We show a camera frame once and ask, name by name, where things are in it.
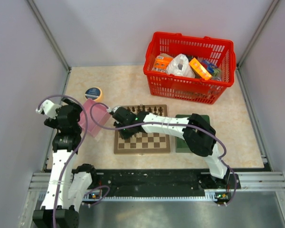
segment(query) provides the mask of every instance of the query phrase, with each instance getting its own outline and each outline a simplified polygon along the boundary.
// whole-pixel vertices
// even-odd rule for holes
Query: white wall
[[[71,66],[142,64],[156,31],[230,39],[243,54],[270,0],[35,0]]]
[[[274,168],[285,174],[285,0],[243,66]]]
[[[24,0],[0,0],[0,228],[14,228],[50,130],[38,102],[62,91],[66,71]]]

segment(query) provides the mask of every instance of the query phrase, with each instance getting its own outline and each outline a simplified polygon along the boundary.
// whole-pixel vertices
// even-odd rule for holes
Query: cable
[[[48,100],[50,98],[53,98],[53,97],[65,97],[65,98],[68,98],[74,102],[76,102],[81,108],[82,108],[82,111],[84,112],[85,114],[85,132],[84,132],[84,135],[82,136],[82,139],[80,141],[80,143],[78,144],[78,146],[74,149],[74,151],[71,153],[70,157],[68,158],[68,160],[66,161],[63,169],[61,170],[61,173],[60,173],[60,176],[58,178],[58,184],[57,184],[57,189],[56,189],[56,193],[55,193],[55,198],[54,198],[54,206],[53,206],[53,228],[57,228],[57,225],[56,225],[56,208],[57,208],[57,202],[58,202],[58,195],[59,195],[59,189],[60,189],[60,182],[62,180],[62,176],[63,176],[63,173],[65,172],[66,168],[67,168],[67,165],[69,164],[69,162],[71,161],[72,157],[74,156],[74,154],[78,151],[79,147],[81,146],[82,142],[84,141],[85,139],[85,136],[86,136],[86,132],[87,132],[87,128],[88,128],[88,118],[87,118],[87,113],[85,111],[85,108],[82,106],[82,104],[77,101],[75,98],[72,98],[71,96],[67,96],[67,95],[51,95],[51,96],[48,96],[46,98],[44,98],[39,104],[38,104],[38,110],[40,109],[41,105],[43,102],[45,102],[45,100]]]
[[[103,129],[106,129],[106,130],[119,131],[119,130],[123,130],[123,129],[127,129],[127,128],[132,128],[132,127],[137,127],[137,126],[142,126],[142,125],[146,125],[146,124],[158,124],[158,125],[165,125],[165,126],[167,126],[167,125],[169,125],[169,126],[184,126],[184,127],[190,127],[190,128],[199,130],[199,131],[205,133],[206,135],[210,136],[210,137],[213,138],[214,140],[216,140],[216,141],[223,147],[223,150],[224,150],[223,154],[222,154],[221,156],[219,156],[218,158],[222,161],[223,165],[225,165],[225,166],[232,172],[233,177],[234,177],[234,180],[235,180],[235,185],[234,185],[233,194],[232,194],[232,196],[231,196],[231,199],[228,201],[228,203],[226,203],[226,206],[229,205],[229,203],[234,199],[234,196],[235,196],[236,191],[237,191],[237,185],[238,185],[238,183],[237,183],[237,176],[236,176],[234,170],[233,170],[230,166],[228,166],[228,165],[222,160],[222,158],[227,154],[227,148],[226,148],[226,146],[224,145],[224,143],[223,143],[220,139],[218,139],[215,135],[213,135],[213,134],[207,132],[206,130],[204,130],[204,129],[198,127],[198,126],[194,126],[194,125],[190,125],[190,124],[184,124],[184,123],[182,123],[182,124],[181,124],[181,123],[175,123],[175,124],[174,124],[174,123],[160,123],[160,122],[145,122],[145,123],[132,124],[132,125],[125,126],[125,127],[117,127],[117,128],[105,127],[105,126],[100,125],[100,124],[94,119],[94,117],[93,117],[93,115],[92,115],[92,109],[93,109],[93,107],[94,107],[95,105],[98,105],[98,104],[99,104],[99,105],[103,105],[104,107],[106,107],[106,109],[109,108],[109,107],[108,107],[106,104],[104,104],[104,103],[101,103],[101,102],[95,103],[95,104],[93,104],[93,105],[91,106],[91,108],[90,108],[90,116],[91,116],[91,119],[94,121],[94,123],[95,123],[97,126],[103,128]]]
[[[100,202],[107,196],[107,194],[109,194],[110,187],[107,186],[107,185],[100,185],[100,186],[98,186],[98,187],[96,187],[96,188],[90,190],[88,193],[85,194],[85,196],[86,196],[86,195],[92,193],[93,191],[98,190],[98,189],[102,189],[102,188],[107,188],[108,191],[104,194],[104,196],[103,196],[101,199],[99,199],[98,201],[96,201],[96,202],[93,203],[93,204],[90,204],[91,206],[95,206],[95,205],[97,205],[98,203],[100,203]]]

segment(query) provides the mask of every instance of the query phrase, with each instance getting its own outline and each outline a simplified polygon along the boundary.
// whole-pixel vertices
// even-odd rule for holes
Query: white plastic bag
[[[179,54],[169,63],[167,66],[167,74],[195,78],[195,75],[189,65],[189,60],[183,54]]]

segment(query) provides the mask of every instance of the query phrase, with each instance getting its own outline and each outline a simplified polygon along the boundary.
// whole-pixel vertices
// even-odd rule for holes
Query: green mat
[[[178,114],[175,117],[176,118],[184,118],[184,117],[190,117],[191,115],[181,115]],[[201,115],[201,117],[207,121],[207,123],[210,124],[210,117],[208,115]],[[176,137],[175,139],[176,145],[175,145],[175,151],[176,153],[192,153],[188,147],[188,145],[186,144],[185,140]]]

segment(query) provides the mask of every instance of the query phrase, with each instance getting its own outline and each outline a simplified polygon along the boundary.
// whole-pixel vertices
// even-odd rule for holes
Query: wooden chessboard
[[[136,105],[123,106],[137,114],[147,111],[156,115],[168,116],[167,105]],[[115,131],[114,154],[159,154],[170,153],[170,138],[161,133],[137,133],[130,139],[123,140],[118,131]]]

